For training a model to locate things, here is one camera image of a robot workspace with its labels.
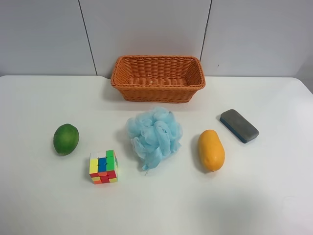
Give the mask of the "light blue bath pouf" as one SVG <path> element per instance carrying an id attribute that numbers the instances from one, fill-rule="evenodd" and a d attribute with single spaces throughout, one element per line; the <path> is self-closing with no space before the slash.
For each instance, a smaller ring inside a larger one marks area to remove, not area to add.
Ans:
<path id="1" fill-rule="evenodd" d="M 182 127 L 166 108 L 154 107 L 128 119 L 126 130 L 144 171 L 156 168 L 180 148 Z"/>

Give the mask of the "yellow mango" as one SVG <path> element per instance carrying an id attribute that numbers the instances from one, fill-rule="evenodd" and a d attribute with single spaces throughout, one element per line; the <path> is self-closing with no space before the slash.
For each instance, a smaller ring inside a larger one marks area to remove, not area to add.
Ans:
<path id="1" fill-rule="evenodd" d="M 217 171 L 224 165 L 225 151 L 216 131 L 205 130 L 200 134 L 198 152 L 202 165 L 208 171 Z"/>

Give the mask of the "orange wicker basket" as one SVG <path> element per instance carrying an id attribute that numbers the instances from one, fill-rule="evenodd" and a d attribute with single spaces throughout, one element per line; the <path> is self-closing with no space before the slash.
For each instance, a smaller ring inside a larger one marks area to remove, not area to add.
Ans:
<path id="1" fill-rule="evenodd" d="M 124 55 L 115 63 L 111 85 L 127 101 L 187 103 L 205 87 L 205 77 L 193 56 Z"/>

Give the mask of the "green lemon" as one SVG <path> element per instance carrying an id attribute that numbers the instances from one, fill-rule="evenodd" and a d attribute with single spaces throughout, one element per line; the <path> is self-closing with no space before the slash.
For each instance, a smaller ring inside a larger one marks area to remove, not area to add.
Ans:
<path id="1" fill-rule="evenodd" d="M 65 156 L 75 150 L 79 142 L 78 129 L 67 123 L 57 128 L 53 136 L 53 146 L 55 151 Z"/>

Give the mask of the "multicoloured puzzle cube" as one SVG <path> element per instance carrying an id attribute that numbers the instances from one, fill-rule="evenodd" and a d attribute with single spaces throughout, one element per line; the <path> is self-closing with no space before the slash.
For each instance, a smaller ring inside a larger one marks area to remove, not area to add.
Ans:
<path id="1" fill-rule="evenodd" d="M 90 153 L 89 175 L 95 185 L 117 182 L 118 160 L 115 151 L 112 149 Z"/>

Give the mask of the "grey blue board eraser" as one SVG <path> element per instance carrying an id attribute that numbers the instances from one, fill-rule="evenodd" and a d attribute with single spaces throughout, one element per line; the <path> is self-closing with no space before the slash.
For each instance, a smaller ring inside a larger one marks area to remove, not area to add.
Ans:
<path id="1" fill-rule="evenodd" d="M 248 143 L 259 135 L 259 131 L 234 109 L 221 113 L 220 122 L 242 143 Z"/>

